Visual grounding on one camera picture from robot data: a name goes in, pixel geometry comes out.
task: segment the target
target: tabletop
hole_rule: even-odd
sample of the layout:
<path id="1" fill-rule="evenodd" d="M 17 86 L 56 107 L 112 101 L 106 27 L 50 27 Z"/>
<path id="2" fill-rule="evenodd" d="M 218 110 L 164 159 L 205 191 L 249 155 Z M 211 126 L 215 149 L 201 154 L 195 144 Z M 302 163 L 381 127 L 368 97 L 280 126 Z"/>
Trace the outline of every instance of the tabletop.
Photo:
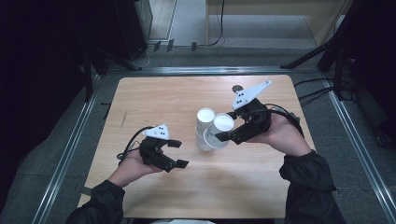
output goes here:
<path id="1" fill-rule="evenodd" d="M 290 77 L 126 77 L 116 90 L 86 187 L 93 188 L 117 168 L 116 156 L 141 128 L 166 124 L 181 147 L 163 147 L 173 160 L 189 161 L 185 169 L 146 175 L 124 188 L 125 217 L 279 218 L 285 216 L 289 182 L 279 175 L 283 154 L 264 144 L 230 142 L 204 152 L 196 145 L 197 111 L 232 111 L 232 87 L 245 89 L 271 80 L 257 96 L 263 104 L 281 105 L 301 118 L 308 145 L 315 149 Z M 235 121 L 235 128 L 243 124 Z M 145 138 L 139 134 L 137 141 Z M 82 195 L 79 205 L 90 198 Z"/>

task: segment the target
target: black cable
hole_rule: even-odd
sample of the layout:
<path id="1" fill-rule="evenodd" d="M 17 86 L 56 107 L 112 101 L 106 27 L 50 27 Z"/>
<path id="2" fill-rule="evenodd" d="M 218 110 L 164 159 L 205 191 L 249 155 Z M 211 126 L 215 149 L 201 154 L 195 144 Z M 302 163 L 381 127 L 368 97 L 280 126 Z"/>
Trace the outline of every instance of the black cable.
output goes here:
<path id="1" fill-rule="evenodd" d="M 147 48 L 140 50 L 139 53 L 136 56 L 134 56 L 134 58 L 132 58 L 129 61 L 133 62 L 134 60 L 140 58 L 140 56 L 142 56 L 146 52 L 146 50 L 148 50 L 148 49 L 149 49 L 149 45 L 148 45 Z"/>
<path id="2" fill-rule="evenodd" d="M 313 82 L 313 81 L 321 81 L 321 80 L 330 80 L 330 81 L 334 81 L 334 78 L 314 78 L 314 79 L 308 79 L 308 80 L 304 80 L 304 81 L 300 81 L 297 82 L 296 84 L 294 84 L 294 87 L 301 85 L 303 83 L 307 83 L 307 82 Z"/>
<path id="3" fill-rule="evenodd" d="M 265 104 L 265 105 L 272 105 L 273 107 L 278 107 L 280 108 L 283 112 L 277 111 L 275 109 L 258 109 L 258 110 L 252 110 L 249 113 L 247 113 L 246 115 L 244 115 L 244 117 L 242 117 L 242 119 L 246 120 L 249 116 L 256 114 L 256 113 L 261 113 L 261 112 L 269 112 L 269 113 L 274 113 L 274 114 L 278 114 L 281 115 L 283 117 L 285 117 L 288 121 L 291 122 L 291 124 L 299 131 L 299 133 L 304 137 L 304 133 L 303 133 L 303 129 L 300 126 L 300 123 L 298 120 L 295 119 L 295 117 L 289 113 L 289 111 L 287 111 L 285 108 L 283 108 L 280 105 L 274 105 L 274 104 Z"/>
<path id="4" fill-rule="evenodd" d="M 314 97 L 314 98 L 312 98 L 312 99 L 309 99 L 309 100 L 307 100 L 307 101 L 301 103 L 301 106 L 305 106 L 305 105 L 311 104 L 314 100 L 320 98 L 321 96 L 323 96 L 324 94 L 326 94 L 326 93 L 328 93 L 328 92 L 330 92 L 330 91 L 332 91 L 332 90 L 327 90 L 327 91 L 323 92 L 321 95 L 316 96 L 316 97 Z"/>
<path id="5" fill-rule="evenodd" d="M 126 156 L 128 155 L 128 148 L 131 146 L 132 142 L 134 141 L 134 139 L 143 131 L 147 130 L 147 129 L 152 129 L 153 127 L 148 126 L 148 127 L 144 127 L 142 129 L 140 129 L 139 131 L 137 131 L 137 133 L 134 134 L 134 136 L 131 138 L 131 140 L 129 141 L 129 143 L 126 145 L 126 148 L 124 149 L 123 153 L 122 153 L 122 157 L 120 158 L 120 162 L 119 165 L 123 162 L 123 160 L 125 160 Z"/>
<path id="6" fill-rule="evenodd" d="M 224 15 L 224 0 L 222 0 L 222 4 L 221 4 L 221 23 L 220 23 L 221 30 L 220 30 L 220 36 L 219 36 L 219 39 L 215 43 L 209 44 L 208 45 L 209 47 L 215 46 L 221 40 L 222 32 L 223 32 L 223 22 L 222 22 L 223 15 Z"/>
<path id="7" fill-rule="evenodd" d="M 309 93 L 309 94 L 307 94 L 307 95 L 300 96 L 298 99 L 299 99 L 299 100 L 302 100 L 302 99 L 304 99 L 304 98 L 306 98 L 306 97 L 308 97 L 308 96 L 312 96 L 312 95 L 321 93 L 321 92 L 323 92 L 323 91 L 329 92 L 329 91 L 332 91 L 333 89 L 334 89 L 334 87 L 327 87 L 327 88 L 324 88 L 324 89 L 321 89 L 321 90 L 318 90 L 318 91 L 311 92 L 311 93 Z"/>
<path id="8" fill-rule="evenodd" d="M 127 62 L 127 63 L 129 63 L 129 64 L 131 64 L 131 65 L 133 65 L 133 66 L 136 66 L 136 67 L 138 67 L 138 68 L 143 68 L 143 67 L 146 67 L 147 65 L 149 65 L 149 63 L 150 63 L 150 61 L 151 61 L 151 59 L 150 59 L 150 57 L 149 57 L 149 54 L 148 54 L 148 50 L 149 49 L 151 49 L 151 48 L 153 48 L 154 46 L 153 45 L 148 45 L 148 47 L 145 49 L 145 50 L 142 50 L 140 53 L 139 53 L 139 55 L 138 56 L 136 56 L 136 57 L 134 57 L 134 59 L 132 59 L 132 60 L 125 60 L 125 62 Z M 147 58 L 148 58 L 148 61 L 145 63 L 145 64 L 136 64 L 136 63 L 134 63 L 134 61 L 135 60 L 137 60 L 137 59 L 139 59 L 141 56 L 142 56 L 142 54 L 143 53 L 146 53 L 146 56 L 147 56 Z"/>
<path id="9" fill-rule="evenodd" d="M 343 92 L 345 92 L 345 91 L 348 91 L 348 92 L 351 93 L 351 96 L 349 98 L 346 98 L 344 96 Z M 344 101 L 353 101 L 353 100 L 355 100 L 354 90 L 353 90 L 353 88 L 351 86 L 349 86 L 349 84 L 345 84 L 345 85 L 341 86 L 341 88 L 339 90 L 339 93 L 340 93 L 339 97 L 341 97 L 342 100 L 344 100 Z"/>

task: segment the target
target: person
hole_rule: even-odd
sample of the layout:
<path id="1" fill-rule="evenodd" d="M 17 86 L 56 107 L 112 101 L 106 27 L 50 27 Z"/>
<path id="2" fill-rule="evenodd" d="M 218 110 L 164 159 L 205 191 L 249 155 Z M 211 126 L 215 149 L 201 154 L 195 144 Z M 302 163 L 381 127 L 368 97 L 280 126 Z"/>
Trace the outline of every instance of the person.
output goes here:
<path id="1" fill-rule="evenodd" d="M 290 185 L 285 223 L 346 223 L 332 196 L 336 190 L 326 160 L 306 143 L 297 129 L 283 116 L 271 115 L 271 127 L 248 143 L 268 144 L 285 153 L 279 169 Z M 144 175 L 160 172 L 142 162 L 139 151 L 127 156 L 117 170 L 92 189 L 91 199 L 71 213 L 66 223 L 120 223 L 123 217 L 123 187 Z"/>

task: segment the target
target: paper cup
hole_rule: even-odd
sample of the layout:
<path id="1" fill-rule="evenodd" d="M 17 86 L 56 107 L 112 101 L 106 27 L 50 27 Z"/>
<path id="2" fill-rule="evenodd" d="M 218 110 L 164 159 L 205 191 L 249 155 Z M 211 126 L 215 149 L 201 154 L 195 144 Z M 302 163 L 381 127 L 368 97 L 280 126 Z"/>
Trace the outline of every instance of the paper cup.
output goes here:
<path id="1" fill-rule="evenodd" d="M 198 133 L 197 129 L 195 129 L 195 133 L 196 133 L 196 137 L 197 137 L 197 146 L 199 149 L 201 149 L 202 151 L 206 151 L 206 152 L 214 149 L 212 146 L 207 144 L 207 142 L 204 139 L 204 136 L 200 135 Z"/>
<path id="2" fill-rule="evenodd" d="M 235 122 L 228 114 L 217 114 L 204 133 L 205 141 L 214 148 L 226 147 L 228 141 L 221 142 L 216 133 L 228 132 L 233 129 Z"/>
<path id="3" fill-rule="evenodd" d="M 196 124 L 196 131 L 198 132 L 198 134 L 204 136 L 204 131 L 213 121 L 215 116 L 216 116 L 215 111 L 211 108 L 204 107 L 198 110 L 197 124 Z"/>

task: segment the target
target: wooden table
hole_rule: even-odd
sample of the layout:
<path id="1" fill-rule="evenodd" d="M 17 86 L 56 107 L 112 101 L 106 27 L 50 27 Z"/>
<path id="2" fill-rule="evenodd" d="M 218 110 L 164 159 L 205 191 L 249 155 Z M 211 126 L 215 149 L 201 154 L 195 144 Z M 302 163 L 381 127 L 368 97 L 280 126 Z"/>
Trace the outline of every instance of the wooden table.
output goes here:
<path id="1" fill-rule="evenodd" d="M 117 168 L 116 155 L 141 128 L 167 124 L 180 148 L 164 154 L 190 161 L 186 169 L 147 175 L 125 188 L 124 215 L 151 218 L 277 218 L 285 215 L 288 181 L 278 169 L 283 154 L 267 145 L 234 142 L 203 152 L 196 146 L 196 113 L 211 107 L 230 112 L 233 85 L 249 88 L 271 79 L 257 98 L 278 104 L 301 118 L 314 148 L 303 111 L 288 76 L 127 77 L 120 81 L 96 150 L 86 187 L 93 188 Z M 238 119 L 235 127 L 243 121 Z M 136 140 L 141 141 L 140 134 Z M 82 195 L 79 206 L 89 200 Z"/>
<path id="2" fill-rule="evenodd" d="M 206 0 L 206 44 L 209 16 L 221 15 L 221 0 Z M 315 42 L 322 45 L 352 0 L 227 0 L 224 15 L 301 15 Z"/>

